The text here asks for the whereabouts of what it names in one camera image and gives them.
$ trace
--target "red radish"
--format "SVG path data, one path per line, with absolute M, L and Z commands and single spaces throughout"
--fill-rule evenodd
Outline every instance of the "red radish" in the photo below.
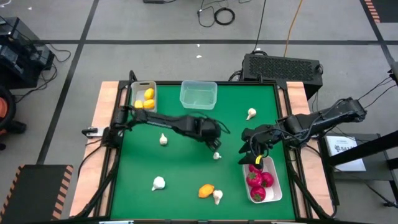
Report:
M 262 184 L 261 174 L 256 172 L 250 172 L 246 177 L 246 183 L 248 183 L 248 186 L 250 187 L 261 186 Z
M 263 172 L 261 174 L 261 178 L 262 178 L 262 184 L 261 185 L 263 187 L 270 187 L 270 186 L 272 186 L 272 184 L 274 184 L 274 178 L 268 172 Z
M 261 186 L 253 187 L 250 191 L 250 197 L 255 202 L 261 202 L 266 198 L 266 190 Z
M 250 164 L 249 165 L 249 171 L 250 172 L 256 172 L 256 173 L 259 173 L 259 174 L 261 174 L 261 170 L 259 170 L 259 169 L 257 169 L 254 165 L 252 165 L 252 164 Z

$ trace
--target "garlic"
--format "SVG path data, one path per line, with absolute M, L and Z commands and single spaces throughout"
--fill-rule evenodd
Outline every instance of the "garlic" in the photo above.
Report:
M 214 197 L 214 202 L 216 203 L 216 205 L 218 205 L 221 198 L 223 197 L 223 192 L 221 190 L 214 190 L 213 197 Z
M 163 189 L 165 185 L 166 182 L 164 181 L 163 177 L 156 177 L 154 179 L 154 186 L 152 187 L 152 191 L 157 189 Z
M 162 133 L 162 135 L 161 135 L 161 137 L 160 137 L 160 139 L 159 139 L 159 142 L 160 142 L 160 144 L 161 144 L 162 146 L 164 146 L 164 145 L 167 144 L 167 138 L 164 136 L 163 133 Z
M 257 114 L 256 110 L 253 109 L 253 108 L 250 108 L 250 109 L 248 110 L 248 115 L 249 115 L 249 116 L 248 116 L 248 118 L 246 118 L 246 120 L 249 120 L 250 118 L 254 117 L 256 114 Z
M 221 159 L 221 156 L 218 152 L 215 152 L 213 155 L 213 159 L 217 160 L 217 159 Z

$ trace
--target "concrete floor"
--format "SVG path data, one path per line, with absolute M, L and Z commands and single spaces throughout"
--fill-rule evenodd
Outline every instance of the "concrete floor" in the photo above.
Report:
M 73 53 L 67 62 L 56 63 L 58 77 L 46 90 L 37 91 L 18 104 L 16 119 L 27 123 L 28 130 L 22 136 L 2 136 L 1 141 L 7 144 L 7 149 L 0 152 L 0 198 L 5 198 L 18 165 L 36 163 L 67 77 L 72 81 L 44 163 L 78 167 L 86 143 L 80 131 L 91 124 L 101 82 L 125 80 L 130 69 L 140 80 L 227 80 L 240 69 L 244 54 L 254 47 L 252 43 L 257 37 L 262 1 L 238 4 L 229 0 L 236 20 L 230 26 L 216 24 L 208 29 L 198 24 L 196 11 L 200 2 L 178 0 L 151 5 L 138 0 L 14 0 L 0 8 L 3 17 L 20 17 L 41 39 L 63 43 L 55 47 Z M 260 39 L 285 40 L 298 3 L 298 0 L 267 0 Z M 87 22 L 90 11 L 94 17 L 92 22 Z M 221 14 L 220 17 L 226 19 L 228 15 Z M 201 15 L 202 23 L 208 24 L 211 20 L 212 15 L 208 12 Z M 384 40 L 398 40 L 398 24 L 382 23 L 376 28 Z M 320 109 L 341 97 L 357 98 L 387 77 L 389 64 L 381 42 L 376 42 L 377 36 L 360 0 L 304 1 L 291 39 L 307 42 L 292 42 L 288 57 L 317 59 L 324 66 Z M 85 44 L 85 40 L 96 42 Z M 120 42 L 109 44 L 101 40 Z M 177 41 L 150 44 L 144 40 Z M 204 44 L 207 40 L 219 41 Z M 243 42 L 231 44 L 229 40 Z M 312 40 L 332 41 L 327 45 L 327 42 Z M 346 40 L 371 40 L 375 44 Z M 284 51 L 284 45 L 280 44 L 258 47 L 275 56 L 282 56 Z M 398 60 L 398 45 L 388 45 L 388 49 Z M 361 102 L 366 105 L 385 89 L 386 86 L 380 87 Z M 369 107 L 364 122 L 342 124 L 340 128 L 345 132 L 382 135 L 395 131 L 398 128 L 395 110 L 386 108 L 398 108 L 396 94 L 397 90 L 392 89 Z M 396 150 L 388 153 L 391 157 L 398 156 Z M 394 199 L 388 183 L 371 184 L 390 200 Z M 64 218 L 69 214 L 75 186 L 76 175 L 67 195 Z M 337 213 L 340 220 L 366 223 L 394 223 L 397 220 L 397 210 L 382 207 L 382 201 L 364 184 L 338 182 L 337 187 L 341 201 Z

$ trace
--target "white label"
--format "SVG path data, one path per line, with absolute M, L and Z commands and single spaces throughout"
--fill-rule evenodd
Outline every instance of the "white label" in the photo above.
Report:
M 352 137 L 327 136 L 326 141 L 328 143 L 330 156 L 334 156 L 357 146 L 355 138 Z M 336 168 L 342 171 L 366 171 L 362 159 L 337 165 Z

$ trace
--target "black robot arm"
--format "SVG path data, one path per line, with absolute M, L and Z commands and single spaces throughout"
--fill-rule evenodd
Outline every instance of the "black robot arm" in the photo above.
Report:
M 321 134 L 341 123 L 361 122 L 365 116 L 366 111 L 359 101 L 347 98 L 340 99 L 330 108 L 321 111 L 279 119 L 275 125 L 263 124 L 255 129 L 246 128 L 242 132 L 245 143 L 239 150 L 239 153 L 246 155 L 238 163 L 254 164 L 262 169 L 261 163 L 256 164 L 256 158 L 268 156 L 268 150 L 279 141 L 287 141 L 292 147 L 301 147 L 315 134 Z
M 132 119 L 128 121 L 129 113 L 132 115 Z M 146 110 L 137 110 L 132 106 L 121 106 L 116 119 L 106 133 L 111 134 L 107 136 L 108 140 L 115 143 L 117 141 L 114 138 L 118 136 L 119 131 L 124 129 L 131 130 L 137 124 L 150 124 L 169 128 L 182 136 L 190 137 L 199 142 L 205 142 L 210 150 L 216 151 L 221 146 L 221 131 L 229 134 L 229 130 L 225 126 L 222 129 L 219 123 L 219 121 L 205 115 L 167 116 Z

